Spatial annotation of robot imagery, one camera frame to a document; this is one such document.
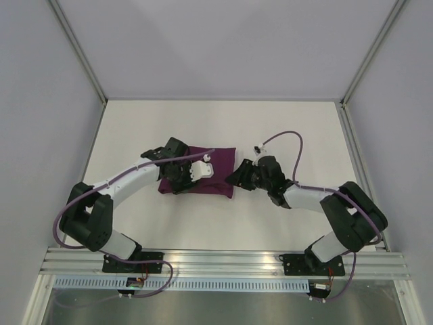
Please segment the purple cloth mat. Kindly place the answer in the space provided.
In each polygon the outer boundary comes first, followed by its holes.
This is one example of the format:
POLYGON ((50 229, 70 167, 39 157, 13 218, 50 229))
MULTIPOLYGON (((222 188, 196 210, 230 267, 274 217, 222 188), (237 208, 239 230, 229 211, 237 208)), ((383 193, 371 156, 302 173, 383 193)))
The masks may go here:
MULTIPOLYGON (((185 156, 198 154, 209 150, 208 148, 190 146, 185 156)), ((179 194, 209 194, 226 196, 232 199, 234 187, 228 184, 225 179, 233 173, 235 164, 236 148, 216 148, 210 155, 210 163, 214 169, 211 178, 200 179, 194 187, 179 194)), ((158 192, 161 194, 175 194, 170 182, 166 179, 160 181, 158 192)))

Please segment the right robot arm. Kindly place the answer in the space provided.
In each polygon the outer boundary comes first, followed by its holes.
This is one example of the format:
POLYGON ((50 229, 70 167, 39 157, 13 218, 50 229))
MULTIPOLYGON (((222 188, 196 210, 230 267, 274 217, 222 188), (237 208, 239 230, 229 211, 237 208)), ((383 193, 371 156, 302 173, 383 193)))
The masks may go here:
POLYGON ((248 191, 264 190, 278 207, 326 216, 331 232, 304 251, 304 264, 312 274, 321 274, 335 257, 374 245, 388 227, 383 212, 357 183, 347 181, 337 188, 302 185, 285 176, 274 156, 264 156, 256 162, 243 160, 225 181, 248 191))

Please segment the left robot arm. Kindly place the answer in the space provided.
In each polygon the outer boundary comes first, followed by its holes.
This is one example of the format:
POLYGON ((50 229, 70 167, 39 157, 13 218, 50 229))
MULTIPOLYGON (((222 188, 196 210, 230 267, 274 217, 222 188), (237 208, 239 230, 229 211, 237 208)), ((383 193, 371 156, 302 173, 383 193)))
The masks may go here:
POLYGON ((142 262, 141 245, 114 230, 114 210, 140 189, 162 179, 191 183, 189 169, 196 155, 189 155, 189 146, 171 137, 165 146, 148 150, 124 171, 106 180, 88 185, 76 184, 68 202, 54 225, 59 231, 78 242, 64 248, 100 251, 118 258, 128 272, 138 269, 142 262))

